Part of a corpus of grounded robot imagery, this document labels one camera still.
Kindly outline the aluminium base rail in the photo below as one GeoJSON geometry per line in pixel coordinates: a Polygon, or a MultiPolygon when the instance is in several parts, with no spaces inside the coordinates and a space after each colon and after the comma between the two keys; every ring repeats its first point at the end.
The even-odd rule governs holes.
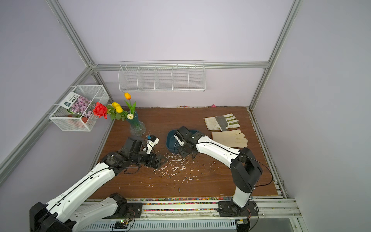
{"type": "Polygon", "coordinates": [[[72,231],[78,232],[103,218],[131,219],[149,217],[219,217],[253,218],[270,215],[295,214],[297,203],[292,199],[249,199],[240,208],[233,200],[195,200],[195,201],[127,201],[119,195],[108,197],[88,207],[80,209],[80,203],[63,199],[60,203],[49,205],[49,212],[57,215],[61,222],[76,221],[72,231]]]}

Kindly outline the glass flower vase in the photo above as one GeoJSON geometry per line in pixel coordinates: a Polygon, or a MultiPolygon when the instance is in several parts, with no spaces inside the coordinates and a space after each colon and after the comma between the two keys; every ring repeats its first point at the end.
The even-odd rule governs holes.
{"type": "Polygon", "coordinates": [[[128,119],[127,122],[129,123],[130,134],[132,136],[141,137],[146,132],[146,127],[143,122],[139,120],[138,114],[135,111],[133,119],[128,119]]]}

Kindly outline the cream canvas work glove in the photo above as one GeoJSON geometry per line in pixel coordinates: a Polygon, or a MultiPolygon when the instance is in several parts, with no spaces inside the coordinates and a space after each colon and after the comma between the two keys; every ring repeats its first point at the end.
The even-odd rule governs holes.
{"type": "Polygon", "coordinates": [[[229,130],[222,132],[212,132],[212,139],[222,145],[231,148],[246,148],[248,147],[248,139],[241,130],[229,130]]]}

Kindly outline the red artificial rose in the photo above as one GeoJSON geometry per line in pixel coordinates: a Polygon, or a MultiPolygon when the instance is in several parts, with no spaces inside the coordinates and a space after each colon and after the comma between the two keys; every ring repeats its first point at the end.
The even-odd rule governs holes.
{"type": "Polygon", "coordinates": [[[96,103],[96,106],[93,110],[93,114],[95,116],[98,116],[99,118],[104,117],[105,119],[107,119],[107,113],[108,113],[108,108],[105,105],[99,102],[96,103]]]}

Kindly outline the yellow artificial tulips bunch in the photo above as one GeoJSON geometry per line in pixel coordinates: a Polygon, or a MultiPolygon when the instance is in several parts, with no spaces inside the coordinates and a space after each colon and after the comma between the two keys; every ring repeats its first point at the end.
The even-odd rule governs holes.
{"type": "Polygon", "coordinates": [[[128,107],[128,110],[124,110],[117,102],[113,102],[106,106],[107,114],[110,115],[112,120],[133,121],[135,118],[136,102],[131,102],[131,95],[128,92],[124,95],[126,99],[125,104],[128,107]]]}

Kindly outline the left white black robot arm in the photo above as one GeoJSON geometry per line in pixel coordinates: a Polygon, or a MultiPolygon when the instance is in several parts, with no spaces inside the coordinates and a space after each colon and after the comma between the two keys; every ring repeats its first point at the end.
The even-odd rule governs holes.
{"type": "Polygon", "coordinates": [[[161,155],[153,149],[159,143],[154,135],[142,138],[128,138],[117,152],[110,152],[83,178],[64,193],[48,203],[36,203],[30,209],[31,232],[79,232],[103,218],[126,218],[132,221],[139,217],[142,206],[129,206],[127,199],[113,193],[106,199],[79,209],[79,206],[106,182],[129,168],[158,169],[161,155]]]}

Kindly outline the purple flower packet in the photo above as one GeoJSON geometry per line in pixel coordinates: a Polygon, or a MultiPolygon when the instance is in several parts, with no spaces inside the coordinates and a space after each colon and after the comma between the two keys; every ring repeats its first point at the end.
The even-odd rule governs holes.
{"type": "Polygon", "coordinates": [[[73,117],[90,118],[96,103],[75,92],[70,92],[60,102],[59,106],[66,109],[73,117]]]}

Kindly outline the teal plastic storage box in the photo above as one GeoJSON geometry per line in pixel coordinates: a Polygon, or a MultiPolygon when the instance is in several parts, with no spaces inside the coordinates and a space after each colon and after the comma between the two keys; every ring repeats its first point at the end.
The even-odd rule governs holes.
{"type": "Polygon", "coordinates": [[[182,136],[186,140],[185,144],[193,145],[195,148],[196,148],[196,144],[198,143],[198,141],[203,136],[205,136],[205,134],[203,134],[202,132],[198,130],[189,130],[185,126],[182,126],[177,130],[171,130],[167,135],[166,147],[170,152],[175,153],[175,154],[178,154],[176,148],[179,146],[176,139],[174,138],[174,133],[176,131],[182,134],[182,136]]]}

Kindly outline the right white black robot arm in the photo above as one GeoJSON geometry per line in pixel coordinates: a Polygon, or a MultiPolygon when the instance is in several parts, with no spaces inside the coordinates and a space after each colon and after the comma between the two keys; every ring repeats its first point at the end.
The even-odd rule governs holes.
{"type": "Polygon", "coordinates": [[[176,149],[183,157],[201,153],[229,167],[236,186],[232,197],[232,205],[238,208],[246,206],[263,174],[260,163],[255,159],[250,149],[227,147],[201,132],[192,133],[184,126],[175,131],[174,138],[177,143],[176,149]]]}

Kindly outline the white grey work glove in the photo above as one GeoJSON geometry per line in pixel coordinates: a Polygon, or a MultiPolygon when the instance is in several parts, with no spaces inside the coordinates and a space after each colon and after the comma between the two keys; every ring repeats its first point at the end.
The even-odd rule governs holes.
{"type": "Polygon", "coordinates": [[[227,129],[239,128],[239,120],[234,114],[204,118],[208,130],[227,131],[227,129]]]}

